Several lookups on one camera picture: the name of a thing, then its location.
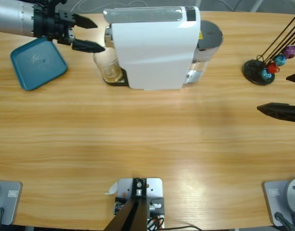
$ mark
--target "glass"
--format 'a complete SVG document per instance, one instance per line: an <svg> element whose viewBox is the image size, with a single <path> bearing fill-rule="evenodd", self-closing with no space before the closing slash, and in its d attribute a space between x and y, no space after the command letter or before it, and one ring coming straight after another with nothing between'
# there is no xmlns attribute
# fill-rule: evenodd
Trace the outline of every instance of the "glass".
<svg viewBox="0 0 295 231"><path fill-rule="evenodd" d="M106 82L115 83L122 79L122 70L114 48L106 47L105 51L94 53L93 60Z"/></svg>
<svg viewBox="0 0 295 231"><path fill-rule="evenodd" d="M202 76L202 75L204 74L204 72L205 72L206 67L207 67L208 64L209 64L208 61L206 61L206 62L197 62L197 63L194 65L194 68L193 68L193 69L194 69L195 71L200 72L200 76Z"/></svg>

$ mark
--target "purple capsule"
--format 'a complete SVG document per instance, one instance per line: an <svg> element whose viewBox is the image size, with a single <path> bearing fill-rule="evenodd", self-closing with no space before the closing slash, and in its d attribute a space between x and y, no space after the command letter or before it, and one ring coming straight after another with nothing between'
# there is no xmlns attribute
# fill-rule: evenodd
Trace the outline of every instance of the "purple capsule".
<svg viewBox="0 0 295 231"><path fill-rule="evenodd" d="M295 46L289 45L282 50L282 54L285 55L287 59L291 59L295 56Z"/></svg>

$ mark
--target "coffee machine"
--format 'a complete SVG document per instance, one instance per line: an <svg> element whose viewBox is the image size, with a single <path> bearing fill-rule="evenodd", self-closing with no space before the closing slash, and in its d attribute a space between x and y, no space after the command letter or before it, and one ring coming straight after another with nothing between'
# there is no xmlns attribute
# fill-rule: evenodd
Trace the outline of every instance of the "coffee machine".
<svg viewBox="0 0 295 231"><path fill-rule="evenodd" d="M183 86L200 33L195 6L105 9L105 46L116 50L123 78L113 85L167 90Z"/></svg>

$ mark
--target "blue capsule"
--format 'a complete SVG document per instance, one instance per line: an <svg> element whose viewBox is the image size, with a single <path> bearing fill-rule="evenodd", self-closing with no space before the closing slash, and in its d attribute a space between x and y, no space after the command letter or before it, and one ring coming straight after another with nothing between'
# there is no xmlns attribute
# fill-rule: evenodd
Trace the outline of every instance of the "blue capsule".
<svg viewBox="0 0 295 231"><path fill-rule="evenodd" d="M274 63L277 66L283 66L286 63L286 57L284 54L278 54L274 59Z"/></svg>
<svg viewBox="0 0 295 231"><path fill-rule="evenodd" d="M265 81L271 79L271 77L272 77L271 73L269 73L266 68L261 70L260 74L261 74L262 79L265 80Z"/></svg>

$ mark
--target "metal plate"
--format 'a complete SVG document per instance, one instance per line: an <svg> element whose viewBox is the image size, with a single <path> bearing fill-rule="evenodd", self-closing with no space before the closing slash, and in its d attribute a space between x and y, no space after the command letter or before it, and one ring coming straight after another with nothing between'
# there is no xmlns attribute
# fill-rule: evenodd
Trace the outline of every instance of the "metal plate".
<svg viewBox="0 0 295 231"><path fill-rule="evenodd" d="M22 184L20 182L0 181L0 207L4 208L1 222L3 225L11 225L13 223L21 188Z"/></svg>
<svg viewBox="0 0 295 231"><path fill-rule="evenodd" d="M288 182L288 180L283 180L264 183L265 195L269 205L270 219L275 226L282 226L282 224L274 217L276 212L282 213L285 219L291 223L293 222L286 202L286 188Z"/></svg>
<svg viewBox="0 0 295 231"><path fill-rule="evenodd" d="M147 178L147 197L163 197L162 180L159 178ZM118 181L118 197L130 199L132 193L133 178L122 178Z"/></svg>

